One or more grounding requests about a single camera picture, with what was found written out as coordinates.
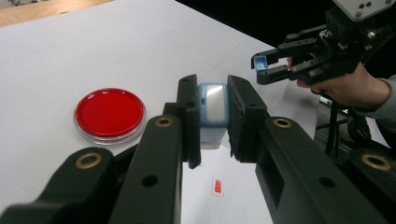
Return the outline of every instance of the sleeve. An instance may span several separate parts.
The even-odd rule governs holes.
[[[396,133],[396,75],[389,79],[380,79],[387,82],[390,86],[388,100],[374,112],[365,112],[356,107],[354,107],[353,110],[361,116],[375,119],[385,129],[392,133]]]

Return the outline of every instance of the clear plastic lid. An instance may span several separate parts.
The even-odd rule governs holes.
[[[94,143],[111,145],[135,139],[145,126],[146,111],[133,93],[116,88],[86,95],[75,110],[79,132]]]

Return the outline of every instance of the small blue object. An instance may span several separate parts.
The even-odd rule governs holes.
[[[265,56],[254,57],[254,68],[256,69],[256,73],[267,70],[268,69],[267,57]]]

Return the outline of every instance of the red label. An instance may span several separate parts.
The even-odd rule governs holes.
[[[215,192],[216,193],[221,193],[221,181],[219,181],[219,180],[216,180]]]

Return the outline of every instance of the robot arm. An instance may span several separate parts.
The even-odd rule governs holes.
[[[375,27],[377,13],[394,1],[363,3],[334,0],[337,6],[326,12],[326,24],[288,35],[276,49],[257,53],[251,68],[262,85],[283,79],[300,79],[308,85],[352,73],[359,62],[366,63],[395,34],[396,26]],[[305,57],[313,53],[314,59]],[[293,65],[268,69],[278,59],[293,57]]]
[[[35,201],[11,205],[0,223],[179,224],[181,163],[201,161],[199,105],[185,104],[198,99],[196,80],[179,81],[177,101],[148,121],[138,146],[116,156],[99,147],[77,151]],[[298,123],[271,117],[247,80],[228,76],[227,89],[231,155],[256,163],[274,223],[395,223],[395,159],[365,148],[338,165]]]

